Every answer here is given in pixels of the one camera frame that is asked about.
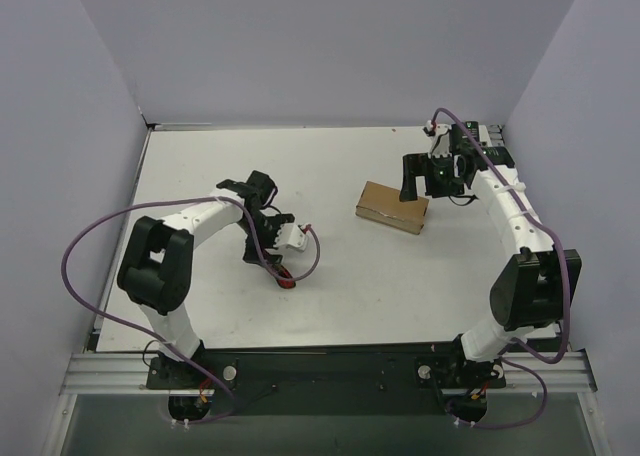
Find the red black utility knife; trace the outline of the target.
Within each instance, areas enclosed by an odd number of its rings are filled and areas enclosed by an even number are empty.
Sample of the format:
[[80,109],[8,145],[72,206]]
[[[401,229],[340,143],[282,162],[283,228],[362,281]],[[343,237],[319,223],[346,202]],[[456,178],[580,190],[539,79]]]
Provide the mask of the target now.
[[281,263],[270,263],[268,265],[268,272],[281,289],[290,290],[296,287],[294,277]]

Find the brown cardboard express box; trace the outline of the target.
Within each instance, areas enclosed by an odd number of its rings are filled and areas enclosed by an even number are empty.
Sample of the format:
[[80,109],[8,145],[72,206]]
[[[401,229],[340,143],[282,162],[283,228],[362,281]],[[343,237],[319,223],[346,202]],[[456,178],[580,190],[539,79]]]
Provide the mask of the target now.
[[410,234],[419,235],[424,227],[429,201],[419,197],[401,202],[400,191],[367,181],[356,204],[355,214]]

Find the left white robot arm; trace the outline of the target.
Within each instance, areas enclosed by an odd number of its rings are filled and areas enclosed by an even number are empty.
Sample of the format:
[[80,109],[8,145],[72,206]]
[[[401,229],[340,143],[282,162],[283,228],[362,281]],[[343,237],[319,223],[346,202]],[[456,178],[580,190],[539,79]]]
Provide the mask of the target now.
[[261,266],[283,289],[296,286],[274,251],[282,237],[293,232],[291,213],[266,213],[278,189],[265,173],[252,171],[245,181],[226,179],[210,194],[214,199],[194,203],[163,218],[143,216],[131,231],[117,274],[117,286],[138,305],[172,360],[170,376],[183,387],[204,378],[204,344],[196,335],[186,310],[196,248],[228,226],[246,235],[242,260]]

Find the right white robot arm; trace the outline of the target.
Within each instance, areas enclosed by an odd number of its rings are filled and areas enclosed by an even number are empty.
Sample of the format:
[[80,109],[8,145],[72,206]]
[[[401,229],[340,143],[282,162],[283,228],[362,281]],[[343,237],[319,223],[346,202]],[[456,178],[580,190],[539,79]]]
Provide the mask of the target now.
[[512,345],[525,347],[533,331],[557,324],[559,349],[544,361],[559,362],[569,345],[580,255],[564,248],[542,224],[508,149],[483,139],[477,122],[429,121],[423,131],[431,147],[424,153],[404,155],[400,201],[416,200],[416,181],[422,178],[432,199],[479,202],[507,257],[490,289],[489,315],[459,338],[464,361],[493,362]]

